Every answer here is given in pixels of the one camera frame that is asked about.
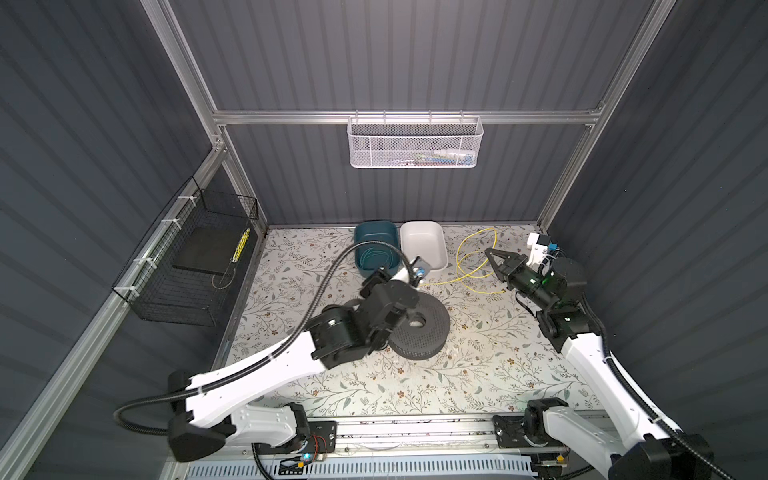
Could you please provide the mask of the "teal plastic tray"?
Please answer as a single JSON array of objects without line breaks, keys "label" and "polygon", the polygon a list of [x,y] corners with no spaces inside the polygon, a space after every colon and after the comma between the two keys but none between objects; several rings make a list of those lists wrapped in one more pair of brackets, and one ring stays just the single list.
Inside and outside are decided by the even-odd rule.
[{"label": "teal plastic tray", "polygon": [[[387,220],[367,221],[354,229],[354,243],[378,241],[400,247],[397,226]],[[380,267],[394,275],[400,267],[399,255],[389,247],[382,245],[364,245],[355,251],[355,265],[363,278],[369,277]]]}]

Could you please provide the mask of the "grey foam spool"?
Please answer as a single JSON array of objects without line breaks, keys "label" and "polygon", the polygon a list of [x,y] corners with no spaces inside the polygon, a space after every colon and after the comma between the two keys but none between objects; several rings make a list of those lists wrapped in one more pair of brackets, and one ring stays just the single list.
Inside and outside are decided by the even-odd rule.
[{"label": "grey foam spool", "polygon": [[419,301],[407,311],[403,322],[389,337],[389,347],[408,360],[427,360],[445,346],[451,319],[447,308],[436,297],[419,293]]}]

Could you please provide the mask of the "white plastic tray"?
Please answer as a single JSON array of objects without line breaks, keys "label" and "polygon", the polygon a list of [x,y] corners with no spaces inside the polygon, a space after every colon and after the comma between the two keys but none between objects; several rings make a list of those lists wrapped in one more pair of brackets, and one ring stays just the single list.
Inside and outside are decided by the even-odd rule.
[{"label": "white plastic tray", "polygon": [[433,271],[448,265],[447,246],[442,226],[434,221],[409,221],[400,227],[403,253],[410,259],[421,257]]}]

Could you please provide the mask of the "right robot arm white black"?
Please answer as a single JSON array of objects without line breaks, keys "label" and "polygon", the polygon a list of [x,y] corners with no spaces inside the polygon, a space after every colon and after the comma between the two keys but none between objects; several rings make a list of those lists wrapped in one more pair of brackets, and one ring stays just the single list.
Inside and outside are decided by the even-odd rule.
[{"label": "right robot arm white black", "polygon": [[707,441],[688,434],[626,372],[609,348],[608,332],[585,296],[584,268],[567,257],[535,270],[527,256],[488,248],[497,278],[538,308],[543,336],[579,373],[611,419],[609,436],[557,398],[531,400],[524,431],[535,444],[559,441],[606,479],[729,478]]}]

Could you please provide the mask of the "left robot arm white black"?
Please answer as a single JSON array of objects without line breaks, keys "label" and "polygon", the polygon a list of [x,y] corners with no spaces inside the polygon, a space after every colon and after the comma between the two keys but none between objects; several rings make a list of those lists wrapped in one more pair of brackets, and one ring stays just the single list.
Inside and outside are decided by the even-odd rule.
[{"label": "left robot arm white black", "polygon": [[379,269],[357,299],[317,308],[315,294],[295,330],[282,342],[244,360],[193,376],[177,371],[166,394],[117,407],[114,422],[125,430],[166,438],[180,463],[226,446],[265,444],[297,451],[311,435],[305,409],[295,403],[258,407],[254,400],[288,383],[327,372],[384,349],[389,337],[419,302],[419,285],[431,267],[421,257],[400,257],[391,275]]}]

